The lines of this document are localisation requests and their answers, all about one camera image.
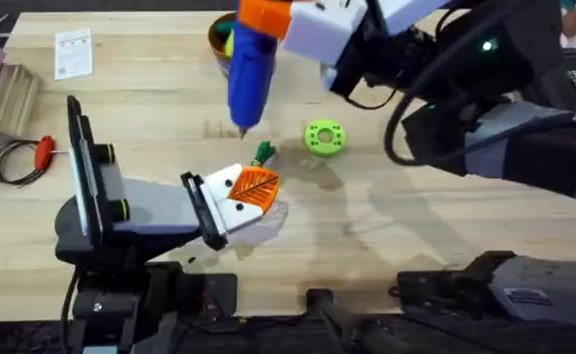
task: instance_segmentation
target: wooden workbench surface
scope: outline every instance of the wooden workbench surface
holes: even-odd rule
[[[190,271],[237,273],[240,314],[299,312],[301,295],[323,286],[350,308],[391,310],[385,290],[396,272],[465,266],[483,250],[576,260],[576,201],[392,164],[381,139],[393,103],[376,112],[349,106],[321,90],[317,63],[306,59],[279,54],[262,122],[241,142],[206,40],[219,15],[23,14],[6,51],[8,62],[44,81],[29,136],[52,135],[65,148],[65,97],[74,94],[96,139],[115,143],[127,177],[176,185],[189,170],[250,161],[262,140],[279,146],[272,168],[281,191],[262,224],[218,254],[194,244],[162,257],[198,256]],[[83,28],[93,36],[94,74],[55,82],[54,33]],[[365,103],[387,95],[385,88],[355,94]],[[343,154],[315,160],[304,152],[302,130],[317,118],[344,125]],[[11,163],[28,170],[30,157]],[[66,156],[29,187],[0,185],[0,320],[59,317],[71,268],[54,257],[53,221],[71,195]]]

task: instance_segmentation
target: green gear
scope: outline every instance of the green gear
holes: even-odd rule
[[[331,157],[345,148],[347,136],[338,123],[330,119],[311,122],[304,132],[304,143],[308,150],[322,157]]]

